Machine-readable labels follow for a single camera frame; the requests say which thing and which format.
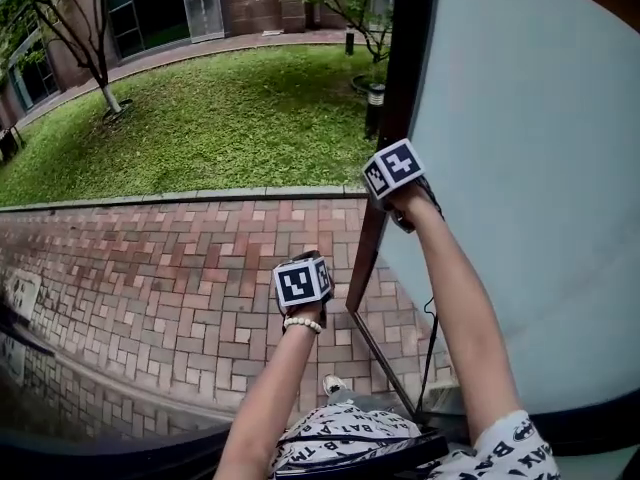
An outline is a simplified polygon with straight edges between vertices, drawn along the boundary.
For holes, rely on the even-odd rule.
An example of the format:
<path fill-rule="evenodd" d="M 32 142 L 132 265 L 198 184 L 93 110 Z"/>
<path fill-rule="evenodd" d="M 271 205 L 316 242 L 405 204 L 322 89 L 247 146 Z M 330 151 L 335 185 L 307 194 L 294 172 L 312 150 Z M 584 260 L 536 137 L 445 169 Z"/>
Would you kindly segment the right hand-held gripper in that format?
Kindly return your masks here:
<path fill-rule="evenodd" d="M 389 201 L 390 195 L 405 185 L 414 183 L 419 186 L 442 213 L 425 177 L 424 165 L 408 138 L 377 151 L 363 167 L 362 174 L 373 205 L 389 213 L 395 224 L 406 233 L 412 233 L 414 225 Z"/>

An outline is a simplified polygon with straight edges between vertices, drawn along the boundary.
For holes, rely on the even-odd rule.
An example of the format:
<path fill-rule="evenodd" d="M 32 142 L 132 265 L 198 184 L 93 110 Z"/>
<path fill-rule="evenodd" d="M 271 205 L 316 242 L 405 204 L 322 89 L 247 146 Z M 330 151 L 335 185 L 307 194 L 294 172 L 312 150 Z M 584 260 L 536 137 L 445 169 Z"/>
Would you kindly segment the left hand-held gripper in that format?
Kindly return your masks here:
<path fill-rule="evenodd" d="M 318 250 L 306 251 L 277 265 L 273 278 L 284 329 L 289 325 L 326 328 L 326 305 L 334 298 L 334 281 L 325 257 Z M 321 304 L 317 322 L 296 315 L 302 306 L 313 303 Z"/>

